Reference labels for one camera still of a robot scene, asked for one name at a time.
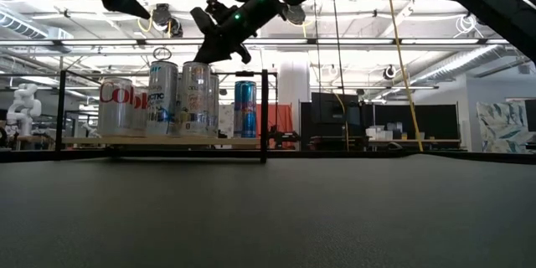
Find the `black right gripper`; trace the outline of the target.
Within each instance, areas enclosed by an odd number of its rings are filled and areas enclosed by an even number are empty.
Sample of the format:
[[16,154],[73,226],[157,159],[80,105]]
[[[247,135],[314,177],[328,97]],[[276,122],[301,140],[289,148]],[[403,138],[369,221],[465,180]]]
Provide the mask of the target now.
[[[240,7],[227,8],[217,1],[209,2],[209,15],[216,21],[216,34],[231,45],[241,57],[243,64],[251,61],[249,50],[242,44],[250,36],[256,36],[275,16],[282,13],[283,4],[279,0],[247,0]],[[193,61],[203,64],[231,59],[231,52],[222,45],[204,43],[198,49]]]

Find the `blue silver Red Bull can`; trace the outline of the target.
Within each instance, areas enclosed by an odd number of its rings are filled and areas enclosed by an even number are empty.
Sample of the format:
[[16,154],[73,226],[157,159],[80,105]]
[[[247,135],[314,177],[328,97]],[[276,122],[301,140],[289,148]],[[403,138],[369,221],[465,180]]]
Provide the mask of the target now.
[[256,83],[237,81],[234,97],[234,136],[256,138]]

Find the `Celsius Arctic Vibe can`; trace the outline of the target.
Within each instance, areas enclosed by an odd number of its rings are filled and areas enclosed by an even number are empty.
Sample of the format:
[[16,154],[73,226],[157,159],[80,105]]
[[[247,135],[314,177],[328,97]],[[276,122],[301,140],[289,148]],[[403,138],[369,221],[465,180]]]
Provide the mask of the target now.
[[178,66],[173,62],[154,61],[149,71],[146,135],[171,136],[175,125]]

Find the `white round column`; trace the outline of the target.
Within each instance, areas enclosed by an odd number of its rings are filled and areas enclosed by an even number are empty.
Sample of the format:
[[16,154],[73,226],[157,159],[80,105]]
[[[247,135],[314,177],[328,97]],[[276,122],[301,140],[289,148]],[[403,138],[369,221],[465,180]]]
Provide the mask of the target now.
[[284,59],[278,66],[278,101],[291,107],[293,131],[301,135],[300,109],[302,102],[310,101],[309,59],[297,56]]

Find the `black monitor screen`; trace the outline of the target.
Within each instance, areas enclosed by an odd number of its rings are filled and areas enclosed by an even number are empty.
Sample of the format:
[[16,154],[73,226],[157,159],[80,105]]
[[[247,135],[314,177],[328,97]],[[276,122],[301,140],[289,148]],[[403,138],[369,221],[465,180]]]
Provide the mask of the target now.
[[312,93],[313,133],[318,136],[362,136],[361,105],[356,95]]

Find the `black table mat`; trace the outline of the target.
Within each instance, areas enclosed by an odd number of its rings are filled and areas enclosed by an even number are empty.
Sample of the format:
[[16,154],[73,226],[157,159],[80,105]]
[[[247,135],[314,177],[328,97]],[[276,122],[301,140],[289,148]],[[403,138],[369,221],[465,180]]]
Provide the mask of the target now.
[[0,268],[536,268],[536,167],[0,164]]

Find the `black partition panel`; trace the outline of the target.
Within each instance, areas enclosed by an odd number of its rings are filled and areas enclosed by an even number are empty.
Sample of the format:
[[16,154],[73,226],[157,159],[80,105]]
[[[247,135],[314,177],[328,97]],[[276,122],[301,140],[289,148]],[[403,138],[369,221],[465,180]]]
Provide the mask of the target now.
[[[459,138],[456,105],[415,105],[415,117],[425,138]],[[363,108],[365,126],[387,126],[388,123],[397,122],[402,123],[402,131],[408,134],[409,139],[415,139],[415,127],[408,105],[366,105]]]

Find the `wooden background workbench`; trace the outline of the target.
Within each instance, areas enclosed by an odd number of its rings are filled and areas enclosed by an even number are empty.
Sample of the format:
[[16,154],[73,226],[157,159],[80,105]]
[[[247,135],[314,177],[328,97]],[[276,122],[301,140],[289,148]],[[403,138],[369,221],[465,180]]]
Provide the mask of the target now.
[[314,136],[301,143],[302,151],[343,151],[377,152],[379,150],[459,150],[460,139],[371,139],[370,137],[329,137]]

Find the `marbled patterned panel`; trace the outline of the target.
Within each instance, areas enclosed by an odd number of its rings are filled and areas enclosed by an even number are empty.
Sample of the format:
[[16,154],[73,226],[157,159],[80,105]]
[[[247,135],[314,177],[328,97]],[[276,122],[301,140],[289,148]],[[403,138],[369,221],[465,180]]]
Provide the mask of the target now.
[[523,101],[477,102],[482,150],[492,153],[527,153],[526,144],[533,138],[528,130]]

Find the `silver ventilation duct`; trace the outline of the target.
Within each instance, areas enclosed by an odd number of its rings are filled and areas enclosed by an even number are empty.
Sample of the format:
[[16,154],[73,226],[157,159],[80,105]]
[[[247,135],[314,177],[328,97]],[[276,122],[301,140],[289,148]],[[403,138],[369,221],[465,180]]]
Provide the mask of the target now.
[[0,39],[72,39],[62,28],[44,25],[23,15],[0,8]]

